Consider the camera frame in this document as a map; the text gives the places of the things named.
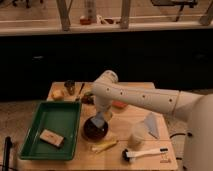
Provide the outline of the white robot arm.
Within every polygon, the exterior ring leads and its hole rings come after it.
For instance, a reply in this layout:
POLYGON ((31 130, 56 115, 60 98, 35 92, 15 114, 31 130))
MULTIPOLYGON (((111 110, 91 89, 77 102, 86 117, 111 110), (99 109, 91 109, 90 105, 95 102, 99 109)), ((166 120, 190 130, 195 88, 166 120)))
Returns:
POLYGON ((213 94, 130 87, 119 84, 112 70, 92 83, 92 93, 98 112, 107 111, 111 101, 118 100, 185 121, 183 167, 186 171, 213 171, 213 94))

